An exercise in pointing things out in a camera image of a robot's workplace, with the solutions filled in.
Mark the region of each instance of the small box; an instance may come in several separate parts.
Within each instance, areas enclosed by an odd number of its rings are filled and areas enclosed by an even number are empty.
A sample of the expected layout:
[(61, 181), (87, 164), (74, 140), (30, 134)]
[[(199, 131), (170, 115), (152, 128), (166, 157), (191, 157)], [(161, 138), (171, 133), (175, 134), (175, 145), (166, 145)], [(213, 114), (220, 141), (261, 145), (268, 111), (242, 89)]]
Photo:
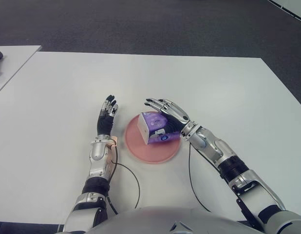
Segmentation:
[(137, 127), (145, 144), (166, 142), (180, 138), (180, 133), (165, 133), (164, 127), (168, 120), (159, 112), (142, 112), (139, 115)]

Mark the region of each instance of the wire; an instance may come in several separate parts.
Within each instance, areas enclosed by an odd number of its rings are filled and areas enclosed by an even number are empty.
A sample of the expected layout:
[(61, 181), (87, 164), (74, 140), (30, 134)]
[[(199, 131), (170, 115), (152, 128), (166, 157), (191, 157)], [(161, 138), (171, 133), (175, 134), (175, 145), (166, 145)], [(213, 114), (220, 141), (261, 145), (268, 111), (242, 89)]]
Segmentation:
[(108, 180), (108, 184), (111, 182), (111, 180), (112, 180), (112, 177), (113, 177), (113, 174), (115, 173), (115, 171), (116, 171), (116, 167), (117, 167), (117, 163), (118, 163), (118, 150), (117, 150), (117, 146), (115, 146), (115, 151), (116, 151), (116, 165), (115, 165), (115, 167), (113, 168), (113, 172), (112, 172), (112, 174), (111, 174), (111, 177), (110, 177), (110, 179)]
[(199, 204), (200, 204), (202, 207), (204, 207), (207, 211), (211, 212), (211, 211), (210, 211), (209, 209), (207, 209), (207, 208), (203, 205), (203, 203), (201, 203), (201, 201), (198, 199), (198, 197), (197, 197), (197, 195), (196, 195), (196, 193), (195, 193), (195, 191), (194, 191), (193, 184), (192, 184), (192, 182), (191, 182), (191, 175), (190, 175), (190, 147), (191, 147), (191, 143), (189, 144), (189, 152), (188, 152), (188, 173), (189, 173), (190, 186), (191, 186), (191, 189), (192, 189), (192, 191), (193, 191), (193, 193), (194, 193), (194, 195), (195, 195), (195, 198), (196, 198), (197, 201), (199, 202)]
[(133, 171), (131, 171), (131, 170), (129, 169), (129, 167), (127, 167), (127, 166), (125, 166), (125, 165), (123, 165), (123, 164), (121, 164), (121, 163), (115, 163), (115, 162), (113, 162), (113, 161), (112, 161), (112, 163), (118, 164), (118, 165), (120, 165), (120, 166), (123, 166), (124, 168), (128, 169), (128, 171), (131, 172), (132, 175), (134, 176), (134, 178), (135, 178), (135, 180), (136, 180), (136, 183), (137, 183), (137, 186), (139, 187), (139, 196), (138, 196), (138, 198), (137, 198), (137, 202), (136, 202), (136, 205), (135, 205), (135, 207), (134, 207), (134, 208), (136, 209), (137, 205), (139, 204), (140, 196), (141, 196), (140, 183), (139, 183), (137, 177), (135, 176), (135, 174), (133, 173)]
[[(125, 166), (125, 165), (123, 165), (123, 164), (121, 164), (121, 163), (118, 163), (118, 150), (117, 150), (117, 146), (115, 146), (115, 151), (116, 151), (116, 162), (113, 162), (113, 161), (112, 161), (112, 163), (115, 164), (115, 167), (114, 167), (114, 169), (113, 169), (113, 172), (112, 172), (112, 174), (111, 174), (110, 179), (108, 180), (108, 183), (110, 183), (110, 181), (111, 181), (111, 179), (112, 179), (112, 177), (113, 177), (113, 175), (114, 175), (114, 173), (115, 173), (115, 170), (116, 170), (117, 165), (123, 166), (124, 168), (126, 168), (127, 170), (129, 170), (129, 171), (132, 173), (132, 175), (134, 176), (134, 178), (135, 178), (135, 180), (136, 180), (136, 182), (137, 182), (138, 189), (139, 189), (139, 196), (138, 196), (138, 198), (137, 198), (137, 202), (136, 202), (136, 205), (135, 205), (135, 207), (134, 207), (134, 208), (136, 208), (137, 205), (139, 204), (140, 196), (141, 196), (140, 183), (139, 183), (137, 177), (135, 176), (135, 174), (133, 173), (133, 171), (132, 171), (129, 167), (127, 167), (127, 166)], [(118, 212), (117, 212), (116, 208), (113, 206), (112, 201), (111, 201), (111, 199), (110, 199), (108, 193), (107, 193), (106, 198), (107, 198), (107, 201), (108, 201), (109, 205), (111, 206), (111, 209), (112, 209), (113, 212), (117, 215)]]

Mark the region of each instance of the round plate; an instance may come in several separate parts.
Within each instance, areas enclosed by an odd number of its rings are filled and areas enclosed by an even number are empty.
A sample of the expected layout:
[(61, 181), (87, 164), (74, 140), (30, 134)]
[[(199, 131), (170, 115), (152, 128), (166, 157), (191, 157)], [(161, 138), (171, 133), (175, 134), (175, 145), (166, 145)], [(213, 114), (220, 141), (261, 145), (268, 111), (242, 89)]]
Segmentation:
[(179, 150), (181, 140), (153, 143), (146, 145), (137, 128), (139, 115), (127, 125), (125, 142), (130, 152), (138, 159), (147, 163), (161, 163), (172, 158)]

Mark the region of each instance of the robotic hand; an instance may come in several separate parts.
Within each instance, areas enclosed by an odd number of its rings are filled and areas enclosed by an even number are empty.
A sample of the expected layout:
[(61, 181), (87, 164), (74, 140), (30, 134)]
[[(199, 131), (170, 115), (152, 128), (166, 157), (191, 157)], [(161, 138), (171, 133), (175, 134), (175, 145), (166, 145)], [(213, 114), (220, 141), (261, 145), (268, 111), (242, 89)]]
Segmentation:
[(166, 99), (146, 99), (145, 105), (163, 114), (170, 122), (167, 131), (181, 136), (220, 173), (237, 196), (237, 204), (250, 224), (267, 234), (301, 234), (301, 216), (285, 210), (279, 197), (250, 170), (223, 140), (191, 121), (175, 103)]
[(97, 121), (97, 137), (92, 142), (90, 152), (90, 172), (81, 195), (64, 225), (64, 231), (87, 232), (107, 219), (106, 197), (114, 169), (112, 147), (116, 141), (111, 137), (113, 118), (118, 110), (114, 96), (104, 101)]

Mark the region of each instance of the table surface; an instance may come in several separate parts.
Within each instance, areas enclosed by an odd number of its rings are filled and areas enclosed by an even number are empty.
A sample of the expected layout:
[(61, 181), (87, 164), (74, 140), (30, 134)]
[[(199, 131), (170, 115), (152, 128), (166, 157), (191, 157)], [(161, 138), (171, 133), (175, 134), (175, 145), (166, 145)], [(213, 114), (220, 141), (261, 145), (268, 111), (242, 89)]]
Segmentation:
[(0, 46), (0, 51), (3, 53), (3, 59), (0, 60), (0, 90), (40, 49), (40, 45)]
[[(301, 214), (301, 105), (260, 58), (37, 52), (0, 92), (0, 221), (64, 223), (89, 171), (102, 101), (114, 94), (119, 162), (141, 185), (139, 207), (200, 207), (188, 177), (188, 142), (162, 164), (134, 158), (124, 131), (145, 98), (178, 103), (224, 139)], [(244, 220), (233, 192), (192, 151), (193, 186), (210, 210)], [(137, 185), (119, 167), (110, 197), (134, 207)]]

